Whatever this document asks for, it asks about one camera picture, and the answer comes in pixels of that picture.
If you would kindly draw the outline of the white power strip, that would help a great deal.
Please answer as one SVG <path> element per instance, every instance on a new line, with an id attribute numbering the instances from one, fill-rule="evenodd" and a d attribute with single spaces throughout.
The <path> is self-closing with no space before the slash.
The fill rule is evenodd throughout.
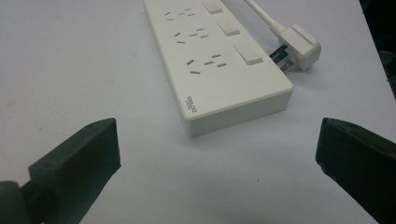
<path id="1" fill-rule="evenodd" d="M 293 85 L 220 0 L 143 0 L 188 137 L 287 108 Z"/>

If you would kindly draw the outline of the white plug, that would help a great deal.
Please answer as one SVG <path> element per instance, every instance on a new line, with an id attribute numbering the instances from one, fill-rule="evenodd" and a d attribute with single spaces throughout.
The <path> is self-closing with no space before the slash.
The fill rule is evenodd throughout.
<path id="1" fill-rule="evenodd" d="M 280 45 L 270 54 L 270 58 L 274 63 L 279 63 L 286 57 L 289 58 L 280 67 L 283 72 L 289 70 L 293 65 L 305 71 L 319 59 L 321 45 L 299 24 L 294 23 L 291 26 L 284 27 L 276 21 L 270 25 L 270 29 L 278 38 Z"/>

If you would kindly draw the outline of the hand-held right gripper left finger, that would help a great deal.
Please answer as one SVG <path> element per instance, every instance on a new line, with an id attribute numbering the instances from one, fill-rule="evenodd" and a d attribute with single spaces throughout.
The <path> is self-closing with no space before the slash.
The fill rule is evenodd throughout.
<path id="1" fill-rule="evenodd" d="M 31 224 L 78 224 L 120 169 L 117 122 L 88 124 L 29 166 L 22 187 Z"/>

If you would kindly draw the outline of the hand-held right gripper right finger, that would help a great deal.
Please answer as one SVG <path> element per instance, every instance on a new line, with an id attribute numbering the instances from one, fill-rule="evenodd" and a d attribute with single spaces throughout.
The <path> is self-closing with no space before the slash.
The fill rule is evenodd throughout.
<path id="1" fill-rule="evenodd" d="M 379 224 L 396 224 L 396 144 L 340 119 L 322 120 L 316 162 Z"/>

